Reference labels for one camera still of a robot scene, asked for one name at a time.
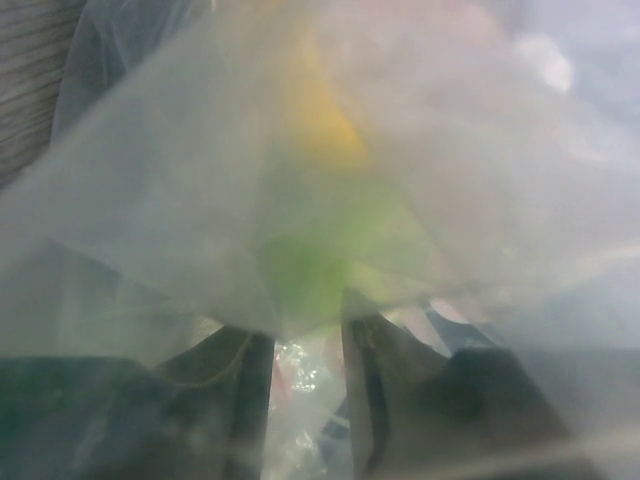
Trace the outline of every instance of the gray surface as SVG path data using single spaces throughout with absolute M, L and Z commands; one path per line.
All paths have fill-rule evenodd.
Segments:
M 65 58 L 85 2 L 0 1 L 0 185 L 49 143 Z

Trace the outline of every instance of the yellow object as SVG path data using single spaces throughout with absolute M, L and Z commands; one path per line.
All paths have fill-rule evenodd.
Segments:
M 368 168 L 365 144 L 331 92 L 311 27 L 302 26 L 293 43 L 283 80 L 285 128 L 292 133 L 296 161 L 327 173 Z

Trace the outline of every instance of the translucent plastic bag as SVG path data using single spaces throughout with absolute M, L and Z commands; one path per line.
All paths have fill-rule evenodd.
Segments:
M 65 64 L 54 140 L 160 45 L 213 6 L 211 0 L 88 1 Z
M 637 447 L 633 372 L 530 354 L 638 345 L 633 135 L 478 5 L 394 5 L 233 3 L 99 102 L 0 201 L 2 353 L 136 357 L 197 314 L 291 335 L 364 313 L 346 288 L 439 297 L 637 478 L 610 458 Z M 32 316 L 44 249 L 83 261 Z
M 277 344 L 263 477 L 353 475 L 340 330 Z

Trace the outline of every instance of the plastic wrap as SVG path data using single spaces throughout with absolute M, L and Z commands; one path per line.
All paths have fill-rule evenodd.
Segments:
M 276 345 L 265 479 L 352 477 L 342 342 L 335 333 Z
M 2 353 L 133 354 L 123 339 L 175 338 L 198 313 L 291 335 L 363 313 L 346 288 L 385 308 L 437 297 L 513 349 L 606 476 L 637 478 L 612 461 L 637 447 L 629 369 L 529 354 L 640 343 L 638 148 L 608 110 L 624 102 L 592 99 L 614 87 L 574 64 L 640 22 L 587 3 L 555 40 L 562 21 L 507 33 L 473 2 L 205 15 L 4 192 Z M 593 19 L 617 27 L 590 38 Z M 45 247 L 121 288 L 62 268 L 67 302 L 34 323 Z
M 160 45 L 214 6 L 211 0 L 88 1 L 65 64 L 53 139 Z

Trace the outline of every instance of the clear plastic sheet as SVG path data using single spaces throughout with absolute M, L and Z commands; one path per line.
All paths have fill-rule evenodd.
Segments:
M 530 355 L 640 344 L 640 166 L 617 96 L 633 4 L 565 2 L 507 32 L 474 2 L 284 3 L 205 15 L 4 192 L 1 352 L 135 357 L 124 339 L 175 339 L 182 315 L 286 336 L 335 322 L 345 288 L 436 297 L 518 355 L 608 478 L 637 478 L 636 377 Z M 621 42 L 609 76 L 580 63 Z M 32 316 L 45 248 L 122 288 L 63 265 L 68 302 Z
M 88 1 L 65 64 L 53 139 L 160 45 L 214 6 L 211 0 Z

